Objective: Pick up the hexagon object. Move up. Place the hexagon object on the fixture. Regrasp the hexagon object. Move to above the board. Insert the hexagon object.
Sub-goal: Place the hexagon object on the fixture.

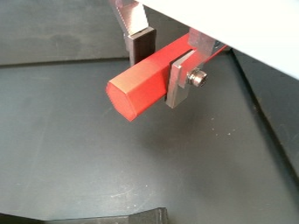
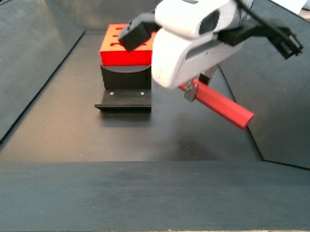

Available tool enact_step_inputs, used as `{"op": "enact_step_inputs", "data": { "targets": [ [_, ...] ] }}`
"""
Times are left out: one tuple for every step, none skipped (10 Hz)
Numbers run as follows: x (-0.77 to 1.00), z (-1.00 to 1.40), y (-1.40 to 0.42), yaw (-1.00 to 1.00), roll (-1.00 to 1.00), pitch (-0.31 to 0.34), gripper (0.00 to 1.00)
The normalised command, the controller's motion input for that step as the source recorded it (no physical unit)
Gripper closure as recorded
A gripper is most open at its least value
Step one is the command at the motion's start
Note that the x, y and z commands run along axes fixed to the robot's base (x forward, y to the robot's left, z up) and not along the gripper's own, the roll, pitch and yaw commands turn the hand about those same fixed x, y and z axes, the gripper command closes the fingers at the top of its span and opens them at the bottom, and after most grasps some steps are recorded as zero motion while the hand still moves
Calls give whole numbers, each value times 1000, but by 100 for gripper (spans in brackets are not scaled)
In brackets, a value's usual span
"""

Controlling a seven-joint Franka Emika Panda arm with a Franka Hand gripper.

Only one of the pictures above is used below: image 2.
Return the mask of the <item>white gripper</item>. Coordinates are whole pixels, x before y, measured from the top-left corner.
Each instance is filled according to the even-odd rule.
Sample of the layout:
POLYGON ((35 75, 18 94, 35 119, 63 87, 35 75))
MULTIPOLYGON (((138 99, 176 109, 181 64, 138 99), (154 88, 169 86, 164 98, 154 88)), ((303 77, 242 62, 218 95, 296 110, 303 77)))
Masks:
POLYGON ((209 85, 220 64, 244 45, 229 45, 217 34, 238 26, 240 10, 234 0, 162 0, 156 22, 162 27, 153 43, 152 75, 165 88, 188 82, 185 98, 197 100, 200 81, 209 85))

